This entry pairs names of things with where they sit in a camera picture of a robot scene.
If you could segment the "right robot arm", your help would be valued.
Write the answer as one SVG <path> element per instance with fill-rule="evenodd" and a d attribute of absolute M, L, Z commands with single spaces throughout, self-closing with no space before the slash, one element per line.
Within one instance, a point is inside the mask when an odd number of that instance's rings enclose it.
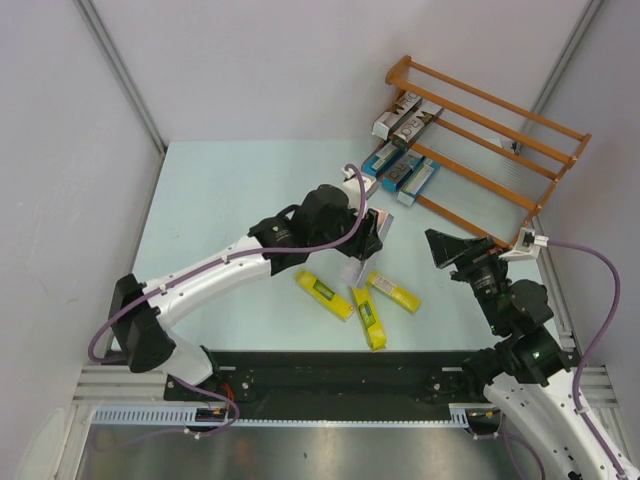
<path fill-rule="evenodd" d="M 463 393 L 487 399 L 513 422 L 538 453 L 545 478 L 638 478 L 581 390 L 586 355 L 564 351 L 545 326 L 553 317 L 547 288 L 508 277 L 510 263 L 537 258 L 553 240 L 531 228 L 522 228 L 511 248 L 490 236 L 462 239 L 434 229 L 425 236 L 435 266 L 455 268 L 451 279 L 471 287 L 501 339 L 464 362 Z"/>

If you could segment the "blue toothpaste box with barcode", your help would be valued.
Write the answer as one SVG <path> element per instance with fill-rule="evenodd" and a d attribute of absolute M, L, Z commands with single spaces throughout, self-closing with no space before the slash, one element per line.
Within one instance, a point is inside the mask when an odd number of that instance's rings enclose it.
<path fill-rule="evenodd" d="M 403 153 L 404 151 L 392 142 L 386 142 L 363 162 L 361 171 L 379 178 Z"/>

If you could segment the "lilac Protefix toothpaste box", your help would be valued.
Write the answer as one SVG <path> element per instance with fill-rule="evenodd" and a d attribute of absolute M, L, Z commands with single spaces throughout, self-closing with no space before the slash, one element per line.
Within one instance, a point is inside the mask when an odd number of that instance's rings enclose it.
<path fill-rule="evenodd" d="M 386 210 L 376 209 L 376 212 L 378 214 L 377 227 L 376 227 L 377 236 L 380 242 L 384 243 L 389 233 L 389 230 L 391 228 L 391 225 L 393 224 L 394 216 Z"/>

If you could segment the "silver black R&O charcoal box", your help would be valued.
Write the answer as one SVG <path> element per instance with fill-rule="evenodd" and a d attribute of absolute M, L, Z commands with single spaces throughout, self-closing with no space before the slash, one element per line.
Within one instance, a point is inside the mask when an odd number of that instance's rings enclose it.
<path fill-rule="evenodd" d="M 375 120 L 372 126 L 372 134 L 382 140 L 387 140 L 389 134 L 421 102 L 422 98 L 420 96 L 410 91 L 405 91 Z"/>

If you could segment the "white blue R&O box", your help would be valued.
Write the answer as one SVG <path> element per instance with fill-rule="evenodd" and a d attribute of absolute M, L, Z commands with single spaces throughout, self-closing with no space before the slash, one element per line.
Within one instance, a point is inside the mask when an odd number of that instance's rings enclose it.
<path fill-rule="evenodd" d="M 398 192 L 424 160 L 423 155 L 412 152 L 404 154 L 382 176 L 382 188 L 389 192 Z"/>

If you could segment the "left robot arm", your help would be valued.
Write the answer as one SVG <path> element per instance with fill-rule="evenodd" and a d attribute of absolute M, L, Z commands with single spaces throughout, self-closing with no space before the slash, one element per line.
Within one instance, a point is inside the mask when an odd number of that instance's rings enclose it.
<path fill-rule="evenodd" d="M 185 381 L 197 398 L 214 397 L 221 376 L 208 351 L 180 338 L 175 325 L 216 297 L 301 265 L 323 249 L 368 261 L 383 247 L 380 231 L 388 218 L 359 193 L 322 184 L 301 203 L 261 220 L 223 251 L 190 267 L 146 282 L 132 274 L 121 277 L 109 316 L 125 364 L 134 374 L 159 369 Z"/>

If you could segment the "lilac text-side toothpaste box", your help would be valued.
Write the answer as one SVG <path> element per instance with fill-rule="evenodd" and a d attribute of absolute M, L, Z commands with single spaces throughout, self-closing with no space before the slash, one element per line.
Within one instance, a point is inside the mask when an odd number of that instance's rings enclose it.
<path fill-rule="evenodd" d="M 365 283 L 363 273 L 364 261 L 349 258 L 341 272 L 340 279 L 350 287 L 361 288 Z"/>

